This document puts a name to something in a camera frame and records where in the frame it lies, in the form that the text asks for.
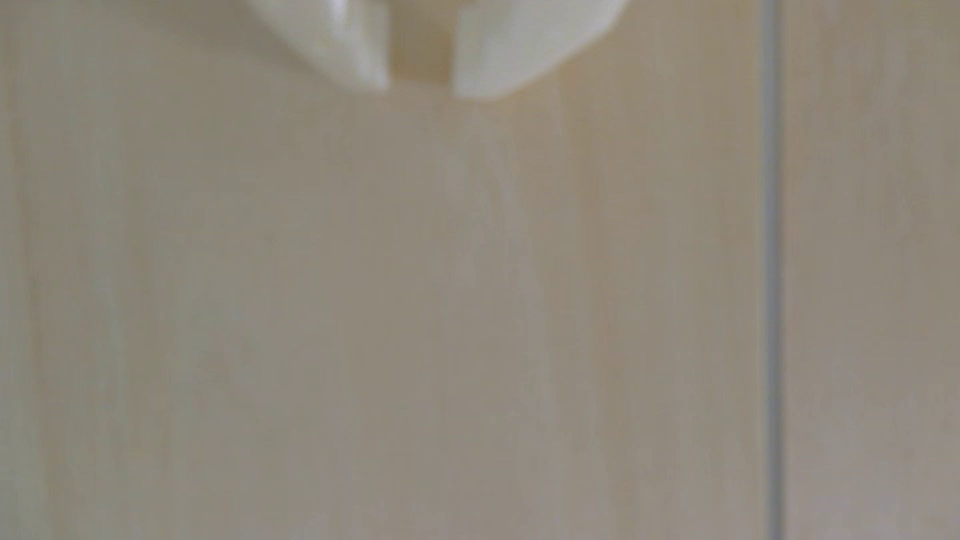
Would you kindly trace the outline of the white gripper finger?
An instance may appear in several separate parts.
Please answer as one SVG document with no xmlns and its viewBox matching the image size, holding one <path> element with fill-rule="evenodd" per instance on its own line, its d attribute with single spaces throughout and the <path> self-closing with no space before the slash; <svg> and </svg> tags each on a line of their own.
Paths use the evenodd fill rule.
<svg viewBox="0 0 960 540">
<path fill-rule="evenodd" d="M 558 68 L 603 38 L 627 1 L 472 1 L 457 15 L 451 87 L 496 100 Z"/>
<path fill-rule="evenodd" d="M 354 92 L 391 85 L 390 8 L 382 1 L 247 1 L 272 32 L 327 79 Z"/>
</svg>

